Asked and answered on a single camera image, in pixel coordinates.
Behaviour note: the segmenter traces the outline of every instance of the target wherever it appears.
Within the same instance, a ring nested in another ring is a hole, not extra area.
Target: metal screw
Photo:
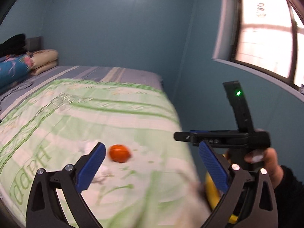
[[[262,173],[263,175],[266,175],[266,174],[267,174],[267,170],[264,169],[264,168],[261,168],[260,171],[261,171],[261,173]]]
[[[239,170],[239,169],[240,169],[240,166],[239,166],[238,164],[233,164],[233,165],[231,166],[231,168],[234,169],[234,170]]]
[[[40,169],[38,169],[37,174],[38,174],[38,175],[41,175],[43,172],[44,172],[44,169],[43,169],[43,168],[40,168]]]
[[[66,166],[65,166],[65,170],[67,170],[67,171],[70,171],[70,170],[72,170],[73,169],[73,165],[72,164],[67,164]]]

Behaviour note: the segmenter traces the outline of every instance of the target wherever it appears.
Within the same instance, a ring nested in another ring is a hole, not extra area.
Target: yellow object
[[[208,172],[206,173],[206,195],[212,210],[215,209],[221,196]],[[228,222],[230,224],[235,224],[237,220],[238,217],[233,214]]]

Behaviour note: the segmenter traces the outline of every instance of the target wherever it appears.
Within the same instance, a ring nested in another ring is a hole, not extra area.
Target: window
[[[231,60],[301,86],[304,26],[288,0],[239,0]]]

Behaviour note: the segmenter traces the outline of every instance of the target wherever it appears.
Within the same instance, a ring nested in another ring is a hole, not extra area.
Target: beige folded blanket
[[[39,50],[33,53],[31,58],[32,69],[39,68],[47,63],[53,62],[58,58],[56,50]]]
[[[50,63],[47,63],[39,68],[36,68],[34,70],[31,71],[31,75],[38,75],[38,74],[41,74],[53,67],[57,66],[57,61],[53,61],[53,62],[50,62]]]

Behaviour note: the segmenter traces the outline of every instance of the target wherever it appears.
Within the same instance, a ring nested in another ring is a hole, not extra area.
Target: human hand
[[[244,160],[247,163],[256,163],[255,156],[257,151],[252,151],[251,153],[247,154]],[[262,159],[264,161],[264,168],[267,170],[270,180],[272,182],[272,186],[275,189],[283,179],[284,172],[282,167],[278,164],[278,155],[274,148],[268,148],[262,152]]]

